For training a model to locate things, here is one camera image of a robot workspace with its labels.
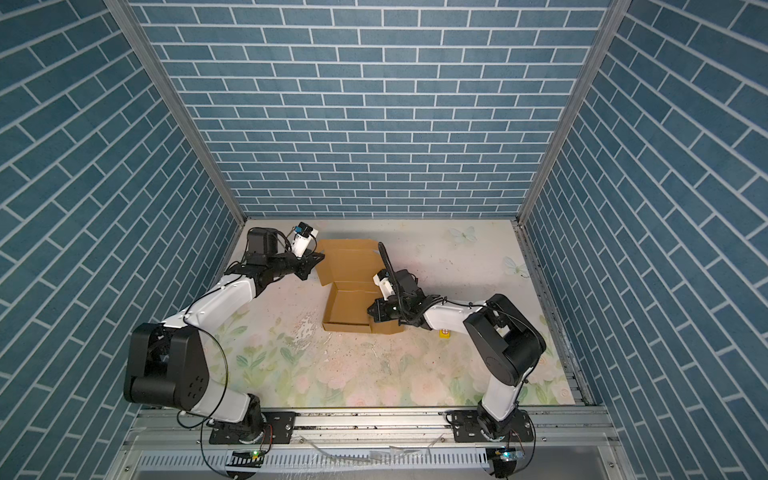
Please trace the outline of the brown cardboard paper box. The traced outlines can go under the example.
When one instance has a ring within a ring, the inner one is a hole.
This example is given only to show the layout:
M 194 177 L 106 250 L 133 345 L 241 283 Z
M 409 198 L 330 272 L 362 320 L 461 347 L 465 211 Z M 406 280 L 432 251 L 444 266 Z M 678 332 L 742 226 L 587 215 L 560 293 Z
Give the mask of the brown cardboard paper box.
M 325 258 L 315 270 L 320 283 L 331 286 L 322 319 L 326 332 L 393 335 L 405 330 L 396 320 L 377 323 L 368 314 L 383 297 L 373 281 L 384 268 L 375 240 L 325 239 L 318 250 Z

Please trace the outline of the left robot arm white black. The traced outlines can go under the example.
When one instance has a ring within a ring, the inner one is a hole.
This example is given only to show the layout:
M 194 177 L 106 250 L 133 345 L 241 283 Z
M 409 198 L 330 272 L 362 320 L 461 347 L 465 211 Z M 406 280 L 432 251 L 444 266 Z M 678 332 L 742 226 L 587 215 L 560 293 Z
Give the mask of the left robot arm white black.
M 262 441 L 270 428 L 259 398 L 212 379 L 203 345 L 239 308 L 287 275 L 306 280 L 324 254 L 314 251 L 317 229 L 301 222 L 291 235 L 253 227 L 242 257 L 221 280 L 160 323 L 143 323 L 130 336 L 124 398 L 200 417 L 229 442 Z

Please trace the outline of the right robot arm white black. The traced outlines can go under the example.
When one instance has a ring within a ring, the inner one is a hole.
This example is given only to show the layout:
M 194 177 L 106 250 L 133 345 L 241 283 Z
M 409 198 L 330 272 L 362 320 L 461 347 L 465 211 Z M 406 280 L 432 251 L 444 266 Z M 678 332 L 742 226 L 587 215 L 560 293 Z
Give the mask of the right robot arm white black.
M 507 439 L 513 422 L 524 420 L 519 396 L 543 353 L 546 341 L 504 295 L 480 303 L 461 303 L 427 295 L 407 270 L 387 269 L 373 276 L 382 297 L 368 307 L 376 323 L 396 321 L 425 330 L 468 336 L 490 372 L 488 388 L 478 406 L 480 431 L 491 441 Z

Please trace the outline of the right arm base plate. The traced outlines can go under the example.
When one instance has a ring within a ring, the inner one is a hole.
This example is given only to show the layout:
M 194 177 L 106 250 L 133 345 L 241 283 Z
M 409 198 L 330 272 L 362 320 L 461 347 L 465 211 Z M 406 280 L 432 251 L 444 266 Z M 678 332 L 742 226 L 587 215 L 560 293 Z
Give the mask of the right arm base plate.
M 504 420 L 496 420 L 481 406 L 475 410 L 449 410 L 444 414 L 454 441 L 480 442 L 532 442 L 534 424 L 523 409 L 514 409 Z

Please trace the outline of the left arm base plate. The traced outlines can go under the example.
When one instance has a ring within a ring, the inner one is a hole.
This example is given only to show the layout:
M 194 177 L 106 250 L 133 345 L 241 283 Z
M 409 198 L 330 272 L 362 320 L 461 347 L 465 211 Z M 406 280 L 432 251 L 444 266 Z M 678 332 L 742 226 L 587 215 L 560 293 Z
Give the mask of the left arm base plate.
M 297 413 L 293 411 L 261 411 L 256 416 L 247 414 L 238 423 L 215 420 L 209 437 L 211 445 L 269 446 L 289 444 L 293 435 Z

